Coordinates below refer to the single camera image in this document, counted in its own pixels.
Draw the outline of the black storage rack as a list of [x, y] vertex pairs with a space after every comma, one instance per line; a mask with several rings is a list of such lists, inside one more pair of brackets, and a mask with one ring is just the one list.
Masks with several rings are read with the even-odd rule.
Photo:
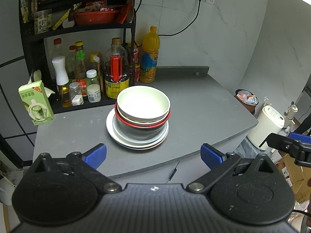
[[[27, 0], [28, 9], [32, 7], [32, 0]], [[38, 0], [38, 10], [51, 10], [53, 13], [69, 12], [73, 15], [72, 9], [74, 4], [81, 3], [84, 5], [86, 2], [99, 1], [99, 0]], [[106, 0], [110, 5], [125, 5], [127, 2], [134, 2], [135, 0]], [[48, 68], [48, 58], [46, 57], [44, 40], [48, 37], [57, 35], [66, 35], [77, 32], [87, 32], [92, 30], [115, 30], [122, 29], [123, 35], [127, 34], [127, 30], [131, 31], [131, 42], [135, 40], [136, 19], [133, 18], [129, 22], [118, 24], [115, 22], [108, 24], [97, 24], [64, 28], [62, 26], [55, 30], [48, 30], [47, 32], [35, 34], [34, 33], [34, 15], [28, 14], [28, 22], [24, 23], [22, 19], [19, 20], [21, 39], [24, 57], [27, 65], [28, 72], [40, 70], [42, 79], [45, 86], [51, 90], [57, 91], [56, 81], [52, 79], [50, 70]]]

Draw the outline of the large cream bowl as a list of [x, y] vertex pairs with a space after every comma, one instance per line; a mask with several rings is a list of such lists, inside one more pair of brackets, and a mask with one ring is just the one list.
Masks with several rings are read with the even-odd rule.
[[121, 91], [117, 97], [119, 112], [128, 119], [159, 120], [167, 115], [171, 102], [162, 91], [150, 86], [132, 86]]

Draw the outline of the green tissue carton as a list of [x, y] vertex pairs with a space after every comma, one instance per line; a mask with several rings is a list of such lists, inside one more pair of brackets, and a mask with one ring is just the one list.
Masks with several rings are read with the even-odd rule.
[[42, 81], [20, 86], [18, 93], [34, 125], [46, 124], [53, 121], [54, 113]]

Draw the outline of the red can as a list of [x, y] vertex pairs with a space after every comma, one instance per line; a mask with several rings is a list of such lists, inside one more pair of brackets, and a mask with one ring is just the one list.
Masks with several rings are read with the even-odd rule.
[[134, 44], [133, 55], [135, 59], [135, 82], [139, 82], [140, 76], [140, 62], [139, 62], [139, 47], [137, 44]]

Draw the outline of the red basket on shelf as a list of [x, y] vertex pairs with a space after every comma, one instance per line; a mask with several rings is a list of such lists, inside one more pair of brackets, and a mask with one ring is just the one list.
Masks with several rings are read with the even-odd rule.
[[100, 2], [74, 12], [74, 21], [79, 26], [99, 24], [123, 24], [133, 9], [133, 2], [130, 1], [121, 6], [108, 6]]

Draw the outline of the cream rice cooker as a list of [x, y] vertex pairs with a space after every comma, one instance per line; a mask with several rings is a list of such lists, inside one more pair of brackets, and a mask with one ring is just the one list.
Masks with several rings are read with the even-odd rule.
[[250, 131], [247, 138], [256, 148], [266, 151], [268, 149], [267, 143], [264, 143], [261, 147], [259, 146], [270, 133], [278, 134], [283, 129], [285, 120], [283, 116], [270, 105], [263, 107], [257, 120], [257, 126]]

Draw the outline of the brown trash bin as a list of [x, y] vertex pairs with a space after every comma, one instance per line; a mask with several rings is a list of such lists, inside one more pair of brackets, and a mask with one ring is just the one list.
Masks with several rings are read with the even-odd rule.
[[235, 98], [252, 114], [256, 112], [256, 106], [259, 104], [257, 96], [252, 92], [244, 89], [235, 91]]

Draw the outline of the red rimmed bowl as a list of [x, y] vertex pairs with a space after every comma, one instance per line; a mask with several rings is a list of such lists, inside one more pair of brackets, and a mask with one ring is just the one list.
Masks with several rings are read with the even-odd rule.
[[168, 121], [166, 121], [163, 125], [156, 127], [156, 128], [134, 128], [134, 127], [131, 127], [129, 125], [126, 125], [126, 124], [120, 122], [117, 119], [116, 113], [120, 114], [124, 118], [127, 118], [123, 114], [121, 114], [121, 112], [119, 111], [119, 107], [118, 107], [117, 103], [114, 106], [114, 110], [115, 110], [115, 121], [114, 121], [115, 125], [114, 125], [114, 127], [116, 128], [116, 132], [118, 134], [122, 134], [122, 135], [124, 134], [125, 136], [128, 136], [128, 137], [133, 137], [136, 140], [148, 139], [149, 137], [155, 136], [155, 135], [161, 133], [162, 131], [164, 131], [166, 129], [167, 124], [168, 124]]

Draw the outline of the red label sauce bottle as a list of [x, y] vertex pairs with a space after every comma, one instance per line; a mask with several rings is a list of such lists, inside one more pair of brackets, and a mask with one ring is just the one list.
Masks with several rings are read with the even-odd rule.
[[75, 81], [79, 84], [83, 98], [87, 98], [85, 50], [83, 41], [75, 42], [75, 64], [74, 64]]

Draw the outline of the cardboard box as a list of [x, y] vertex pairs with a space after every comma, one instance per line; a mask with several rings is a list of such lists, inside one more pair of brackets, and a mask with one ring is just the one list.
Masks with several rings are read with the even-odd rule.
[[303, 203], [308, 201], [310, 196], [310, 187], [308, 186], [310, 168], [298, 166], [294, 161], [294, 158], [286, 154], [276, 163], [276, 167], [291, 187], [295, 200], [298, 203]]

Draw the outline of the white plate blue rim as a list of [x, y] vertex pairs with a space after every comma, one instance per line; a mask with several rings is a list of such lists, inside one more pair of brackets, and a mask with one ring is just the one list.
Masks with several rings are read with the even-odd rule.
[[114, 127], [115, 125], [115, 115], [112, 119], [112, 127], [113, 127], [113, 131], [115, 132], [117, 138], [120, 138], [122, 141], [128, 143], [129, 145], [135, 145], [135, 146], [138, 146], [138, 147], [142, 147], [143, 145], [151, 145], [151, 144], [155, 144], [157, 142], [159, 142], [160, 140], [163, 140], [166, 135], [168, 134], [168, 131], [169, 131], [169, 122], [166, 126], [166, 129], [164, 131], [162, 131], [161, 133], [155, 135], [155, 136], [152, 136], [152, 137], [149, 137], [148, 139], [139, 139], [139, 140], [136, 140], [135, 138], [133, 137], [128, 137], [128, 136], [125, 136], [124, 134], [118, 134], [116, 132], [116, 128]]

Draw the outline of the clear salt shaker jar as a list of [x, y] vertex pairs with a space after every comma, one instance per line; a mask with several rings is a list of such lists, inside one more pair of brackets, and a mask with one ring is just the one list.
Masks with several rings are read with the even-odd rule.
[[70, 99], [73, 106], [84, 104], [82, 92], [78, 82], [70, 83]]

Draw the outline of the orange juice bottle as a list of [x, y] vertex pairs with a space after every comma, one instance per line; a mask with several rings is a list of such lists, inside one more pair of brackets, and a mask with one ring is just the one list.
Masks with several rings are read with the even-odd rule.
[[140, 81], [150, 84], [154, 82], [156, 66], [160, 49], [160, 37], [157, 34], [157, 27], [151, 26], [148, 34], [142, 42], [142, 56], [140, 65]]

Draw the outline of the oil bottle white cap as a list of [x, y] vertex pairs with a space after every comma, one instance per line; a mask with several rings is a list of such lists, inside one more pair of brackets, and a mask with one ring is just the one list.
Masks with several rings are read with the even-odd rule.
[[72, 106], [70, 98], [70, 83], [65, 69], [65, 57], [58, 56], [52, 59], [52, 65], [56, 72], [56, 84], [58, 86], [59, 98], [62, 107]]

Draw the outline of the large white plate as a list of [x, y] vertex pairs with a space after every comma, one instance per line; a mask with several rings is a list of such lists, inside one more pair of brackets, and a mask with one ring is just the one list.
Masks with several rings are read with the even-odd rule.
[[106, 119], [106, 128], [115, 142], [133, 150], [147, 150], [162, 144], [169, 133], [169, 122], [153, 129], [136, 129], [121, 124], [115, 110], [111, 110]]

